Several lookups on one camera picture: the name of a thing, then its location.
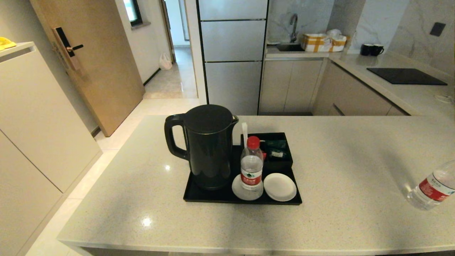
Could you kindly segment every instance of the small white dish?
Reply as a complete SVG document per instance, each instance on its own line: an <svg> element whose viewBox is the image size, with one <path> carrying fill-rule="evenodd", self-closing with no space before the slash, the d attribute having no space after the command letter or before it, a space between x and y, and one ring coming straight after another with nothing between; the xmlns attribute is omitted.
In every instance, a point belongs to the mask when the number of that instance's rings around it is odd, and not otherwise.
<svg viewBox="0 0 455 256"><path fill-rule="evenodd" d="M262 193L264 192L263 185L258 186L258 190L247 190L244 189L242 186L242 180L240 179L240 174L234 178L232 182L232 192L236 197L246 200L246 201L253 201L261 197Z"/></svg>
<svg viewBox="0 0 455 256"><path fill-rule="evenodd" d="M291 178L279 173L265 177L264 189L271 199L279 202L289 201L297 195L297 187Z"/></svg>

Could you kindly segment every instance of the water bottle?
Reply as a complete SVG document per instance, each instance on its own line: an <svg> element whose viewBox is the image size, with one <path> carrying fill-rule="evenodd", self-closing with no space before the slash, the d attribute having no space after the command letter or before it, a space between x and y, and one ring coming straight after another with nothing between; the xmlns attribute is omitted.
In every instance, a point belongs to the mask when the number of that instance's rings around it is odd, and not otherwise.
<svg viewBox="0 0 455 256"><path fill-rule="evenodd" d="M455 160L438 167L408 194L418 209L430 210L455 193Z"/></svg>
<svg viewBox="0 0 455 256"><path fill-rule="evenodd" d="M248 137L247 147L243 150L240 157L242 187L251 191L263 191L262 166L264 156L259 148L259 143L258 137Z"/></svg>

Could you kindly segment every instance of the tile floor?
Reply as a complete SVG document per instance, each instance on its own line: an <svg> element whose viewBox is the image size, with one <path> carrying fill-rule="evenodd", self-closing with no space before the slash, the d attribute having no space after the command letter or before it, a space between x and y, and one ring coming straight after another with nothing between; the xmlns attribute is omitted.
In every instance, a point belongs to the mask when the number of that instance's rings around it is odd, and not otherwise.
<svg viewBox="0 0 455 256"><path fill-rule="evenodd" d="M176 56L178 64L171 70L160 71L146 85L144 99L112 136L107 138L102 133L95 136L103 155L72 191L26 256L79 256L78 253L60 243L56 237L142 118L146 115L185 113L199 105L191 52L189 49L178 49Z"/></svg>
<svg viewBox="0 0 455 256"><path fill-rule="evenodd" d="M176 63L160 70L145 86L144 99L197 98L191 49L175 48Z"/></svg>

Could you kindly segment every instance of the electric kettle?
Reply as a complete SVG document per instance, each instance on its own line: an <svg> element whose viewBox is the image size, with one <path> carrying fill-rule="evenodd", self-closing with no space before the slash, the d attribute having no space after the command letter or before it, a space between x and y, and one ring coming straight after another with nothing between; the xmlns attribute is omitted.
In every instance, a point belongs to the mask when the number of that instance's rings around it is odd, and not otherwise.
<svg viewBox="0 0 455 256"><path fill-rule="evenodd" d="M185 114L166 118L164 134L169 151L188 160L194 182L202 189L218 190L229 183L232 131L238 118L222 106L201 105ZM177 147L172 127L183 128L186 150Z"/></svg>

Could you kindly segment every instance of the stainless steel refrigerator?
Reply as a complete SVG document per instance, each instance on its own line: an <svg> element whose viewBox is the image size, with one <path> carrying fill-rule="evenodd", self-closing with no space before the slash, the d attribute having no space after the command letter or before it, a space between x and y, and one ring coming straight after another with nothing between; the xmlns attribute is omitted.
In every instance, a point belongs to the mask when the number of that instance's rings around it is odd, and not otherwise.
<svg viewBox="0 0 455 256"><path fill-rule="evenodd" d="M257 115L267 0L199 0L207 99Z"/></svg>

